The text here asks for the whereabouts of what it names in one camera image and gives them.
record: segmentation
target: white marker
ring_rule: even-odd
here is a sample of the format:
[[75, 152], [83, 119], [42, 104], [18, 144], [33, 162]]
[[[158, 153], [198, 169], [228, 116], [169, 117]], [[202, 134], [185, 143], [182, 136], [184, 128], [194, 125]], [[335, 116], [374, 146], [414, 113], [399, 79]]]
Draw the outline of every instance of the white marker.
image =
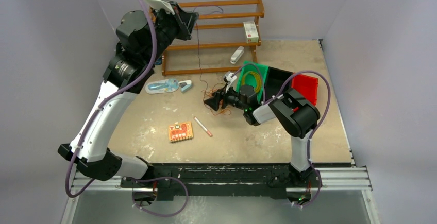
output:
[[196, 123], [198, 123], [203, 130], [205, 130], [209, 137], [212, 137], [211, 132], [209, 132], [209, 130], [197, 119], [197, 117], [194, 117], [194, 120], [196, 120]]

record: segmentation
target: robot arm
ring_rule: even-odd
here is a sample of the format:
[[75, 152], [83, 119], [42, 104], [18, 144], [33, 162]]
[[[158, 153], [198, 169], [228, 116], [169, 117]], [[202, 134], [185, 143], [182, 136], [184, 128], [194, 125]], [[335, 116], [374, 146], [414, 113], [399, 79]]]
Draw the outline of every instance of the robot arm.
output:
[[[155, 15], [155, 32], [157, 37], [157, 57], [173, 42], [174, 39], [189, 40], [198, 13], [186, 12], [177, 2], [170, 0], [145, 0]], [[127, 86], [138, 78], [147, 68], [152, 55], [150, 28], [143, 11], [135, 10], [125, 14], [116, 30], [119, 42], [115, 56], [110, 60], [103, 75], [98, 98], [90, 112], [85, 125], [94, 111], [108, 96]], [[153, 74], [150, 72], [132, 88], [108, 101], [91, 127], [85, 134], [84, 143], [80, 147], [74, 163], [77, 169], [93, 179], [108, 180], [114, 175], [141, 179], [148, 169], [142, 158], [132, 158], [115, 154], [108, 149], [109, 140], [123, 113], [144, 87], [146, 80]], [[69, 144], [62, 144], [58, 153], [70, 160], [78, 148], [85, 125]]]
[[295, 89], [289, 89], [270, 103], [258, 103], [257, 94], [251, 85], [242, 85], [236, 92], [230, 85], [236, 76], [228, 72], [224, 76], [225, 86], [214, 92], [204, 101], [213, 110], [232, 105], [243, 110], [243, 116], [250, 125], [260, 125], [270, 119], [277, 118], [291, 136], [292, 157], [290, 164], [302, 173], [310, 167], [310, 148], [308, 147], [311, 131], [320, 118], [318, 109]]

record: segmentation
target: cable clip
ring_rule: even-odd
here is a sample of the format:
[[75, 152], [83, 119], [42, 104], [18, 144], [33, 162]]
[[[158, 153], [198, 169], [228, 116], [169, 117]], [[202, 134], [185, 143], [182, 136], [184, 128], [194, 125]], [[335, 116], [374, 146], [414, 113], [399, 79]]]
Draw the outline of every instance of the cable clip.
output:
[[73, 148], [74, 150], [76, 150], [76, 149], [82, 150], [82, 149], [83, 149], [83, 145], [82, 145], [82, 146], [78, 146], [78, 145], [76, 144], [76, 145], [73, 145], [72, 148]]

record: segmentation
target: circuit board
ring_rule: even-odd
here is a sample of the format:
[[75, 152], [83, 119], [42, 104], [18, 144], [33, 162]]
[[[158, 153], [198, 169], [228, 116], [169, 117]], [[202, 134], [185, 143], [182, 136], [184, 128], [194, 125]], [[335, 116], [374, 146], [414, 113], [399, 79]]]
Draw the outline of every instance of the circuit board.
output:
[[169, 139], [171, 143], [192, 139], [193, 136], [191, 122], [176, 123], [169, 126]]

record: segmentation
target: floor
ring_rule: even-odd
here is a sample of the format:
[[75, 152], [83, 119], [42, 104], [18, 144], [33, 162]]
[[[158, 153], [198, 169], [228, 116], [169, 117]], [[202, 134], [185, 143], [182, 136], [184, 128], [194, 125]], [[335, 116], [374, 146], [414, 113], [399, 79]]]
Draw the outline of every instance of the floor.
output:
[[[202, 68], [233, 66], [229, 58], [236, 48], [201, 49]], [[263, 41], [257, 48], [258, 63], [287, 71], [315, 70], [329, 79], [318, 41]], [[197, 50], [172, 51], [167, 69], [198, 68]], [[246, 51], [237, 65], [251, 61]], [[202, 74], [201, 79], [212, 87], [222, 81], [223, 73]], [[206, 83], [200, 74], [163, 77], [160, 66], [150, 81], [176, 78], [192, 80], [193, 88], [186, 93], [147, 94], [144, 90], [124, 113], [109, 148], [130, 156], [141, 156], [151, 163], [274, 163], [289, 162], [290, 136], [278, 120], [254, 127], [246, 123], [242, 111], [231, 108], [230, 115], [214, 116], [202, 102]], [[317, 108], [325, 109], [327, 90], [319, 79]], [[193, 117], [209, 128], [213, 137], [201, 130]], [[168, 127], [176, 122], [192, 122], [194, 138], [170, 143]], [[327, 118], [312, 143], [316, 163], [350, 163], [347, 138], [341, 121], [335, 94]]]

